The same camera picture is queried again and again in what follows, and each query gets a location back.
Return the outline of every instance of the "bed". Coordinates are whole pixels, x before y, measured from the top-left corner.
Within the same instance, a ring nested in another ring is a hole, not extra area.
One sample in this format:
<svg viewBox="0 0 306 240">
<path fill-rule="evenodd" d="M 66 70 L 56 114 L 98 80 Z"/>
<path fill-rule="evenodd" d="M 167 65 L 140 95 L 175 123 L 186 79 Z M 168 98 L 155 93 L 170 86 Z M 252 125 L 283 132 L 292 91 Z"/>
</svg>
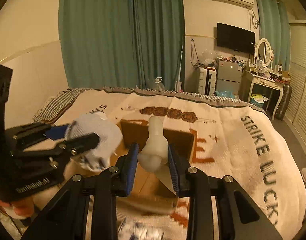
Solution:
<svg viewBox="0 0 306 240">
<path fill-rule="evenodd" d="M 284 240 L 291 240 L 300 230 L 306 208 L 305 186 L 284 138 L 262 109 L 236 99 L 173 91 L 73 89 L 48 100 L 34 121 L 61 125 L 95 109 L 105 112 L 116 124 L 121 119 L 147 122 L 156 115 L 164 128 L 194 133 L 197 140 L 192 166 L 218 178 L 232 175 Z M 35 147 L 53 145 L 48 140 Z M 76 173 L 80 173 L 80 167 L 71 161 L 65 177 Z M 43 208 L 57 190 L 55 187 L 37 194 L 36 205 Z M 188 201 L 181 199 L 176 210 L 166 215 L 147 214 L 117 203 L 117 219 L 131 217 L 161 228 L 166 239 L 186 239 Z M 214 233 L 218 239 L 216 220 Z"/>
</svg>

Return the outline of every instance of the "television screen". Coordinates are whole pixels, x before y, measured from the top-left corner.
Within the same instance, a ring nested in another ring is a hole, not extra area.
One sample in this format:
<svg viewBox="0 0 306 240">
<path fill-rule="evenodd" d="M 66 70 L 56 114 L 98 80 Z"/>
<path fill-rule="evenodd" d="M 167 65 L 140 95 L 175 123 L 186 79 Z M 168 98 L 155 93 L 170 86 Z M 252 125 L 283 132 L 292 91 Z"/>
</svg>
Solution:
<svg viewBox="0 0 306 240">
<path fill-rule="evenodd" d="M 254 54 L 255 33 L 235 26 L 217 23 L 217 46 Z"/>
</svg>

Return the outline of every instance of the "green curtain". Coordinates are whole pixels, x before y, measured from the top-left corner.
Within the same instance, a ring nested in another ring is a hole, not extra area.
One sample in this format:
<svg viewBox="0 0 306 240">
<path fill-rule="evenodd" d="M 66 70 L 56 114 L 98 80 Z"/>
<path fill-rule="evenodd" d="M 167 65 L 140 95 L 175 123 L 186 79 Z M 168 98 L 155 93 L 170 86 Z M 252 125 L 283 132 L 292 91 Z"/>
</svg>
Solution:
<svg viewBox="0 0 306 240">
<path fill-rule="evenodd" d="M 277 0 L 256 0 L 260 16 L 260 37 L 266 38 L 274 49 L 274 65 L 282 62 L 288 70 L 291 56 L 291 36 L 285 4 Z"/>
<path fill-rule="evenodd" d="M 59 1 L 59 38 L 69 87 L 138 84 L 129 1 Z"/>
<path fill-rule="evenodd" d="M 162 77 L 165 88 L 173 90 L 183 45 L 181 81 L 184 87 L 183 0 L 131 0 L 131 5 L 140 86 L 150 88 L 155 77 Z"/>
</svg>

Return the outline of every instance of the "blanket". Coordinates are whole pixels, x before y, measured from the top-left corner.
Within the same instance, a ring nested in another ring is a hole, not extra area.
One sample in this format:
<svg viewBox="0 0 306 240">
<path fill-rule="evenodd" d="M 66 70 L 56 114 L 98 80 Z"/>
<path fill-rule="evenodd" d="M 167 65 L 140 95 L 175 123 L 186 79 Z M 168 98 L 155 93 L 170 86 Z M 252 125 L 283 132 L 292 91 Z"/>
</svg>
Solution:
<svg viewBox="0 0 306 240">
<path fill-rule="evenodd" d="M 232 175 L 283 239 L 292 239 L 301 228 L 306 207 L 301 174 L 284 138 L 274 130 L 268 117 L 243 103 L 226 102 L 223 107 L 200 99 L 90 90 L 81 94 L 56 124 L 71 122 L 100 107 L 114 123 L 121 119 L 147 122 L 155 115 L 161 118 L 164 128 L 194 133 L 197 143 L 191 165 L 213 177 Z M 180 199 L 171 215 L 145 214 L 118 203 L 117 217 L 119 221 L 130 217 L 159 227 L 168 239 L 185 239 L 188 202 L 187 198 Z M 213 215 L 218 239 L 216 213 Z"/>
</svg>

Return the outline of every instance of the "suitcase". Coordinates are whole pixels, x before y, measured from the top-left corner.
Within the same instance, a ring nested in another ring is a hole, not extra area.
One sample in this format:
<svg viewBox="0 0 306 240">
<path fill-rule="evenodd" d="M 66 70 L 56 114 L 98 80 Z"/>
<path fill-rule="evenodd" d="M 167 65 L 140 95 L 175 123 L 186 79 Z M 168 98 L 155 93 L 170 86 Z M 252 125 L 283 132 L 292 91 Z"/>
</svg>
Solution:
<svg viewBox="0 0 306 240">
<path fill-rule="evenodd" d="M 292 87 L 289 84 L 284 84 L 282 100 L 275 112 L 276 119 L 283 120 L 287 106 L 289 105 L 290 102 L 291 94 L 292 94 Z"/>
</svg>

